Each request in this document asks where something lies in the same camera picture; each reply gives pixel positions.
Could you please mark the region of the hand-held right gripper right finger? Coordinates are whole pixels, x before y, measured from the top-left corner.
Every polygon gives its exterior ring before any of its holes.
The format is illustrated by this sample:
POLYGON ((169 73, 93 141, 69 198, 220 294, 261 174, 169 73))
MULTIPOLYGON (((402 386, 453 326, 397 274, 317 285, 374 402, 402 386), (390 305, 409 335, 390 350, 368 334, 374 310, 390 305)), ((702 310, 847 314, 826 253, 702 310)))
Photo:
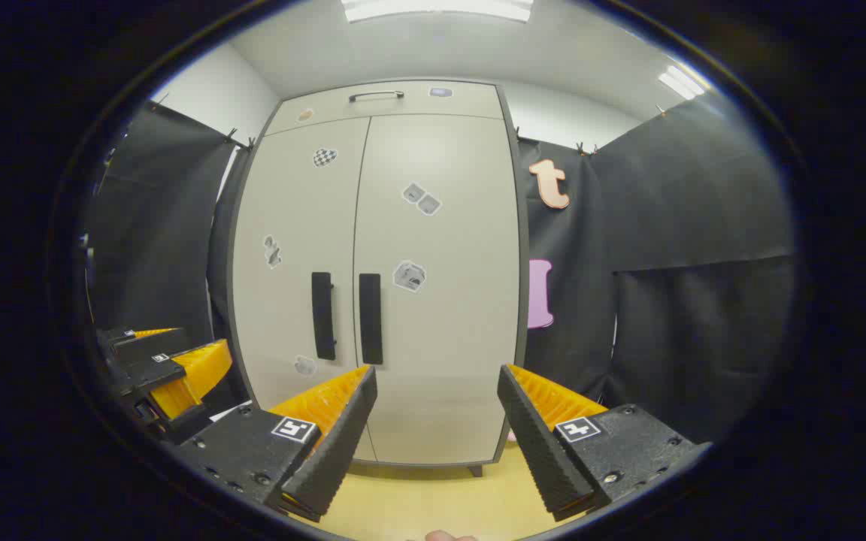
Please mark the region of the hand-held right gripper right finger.
POLYGON ((710 448, 645 407, 608 408, 515 365, 502 366, 498 399, 556 521, 631 500, 710 448))

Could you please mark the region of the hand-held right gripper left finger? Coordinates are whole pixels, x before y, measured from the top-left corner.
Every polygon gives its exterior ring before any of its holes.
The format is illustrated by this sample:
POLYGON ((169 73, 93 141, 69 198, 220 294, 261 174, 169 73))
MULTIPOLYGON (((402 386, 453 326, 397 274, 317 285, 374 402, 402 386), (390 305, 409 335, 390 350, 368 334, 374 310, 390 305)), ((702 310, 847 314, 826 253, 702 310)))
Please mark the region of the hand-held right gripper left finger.
POLYGON ((271 410, 238 407, 177 454, 241 499, 319 521, 350 468, 376 397, 374 367, 357 367, 271 410))

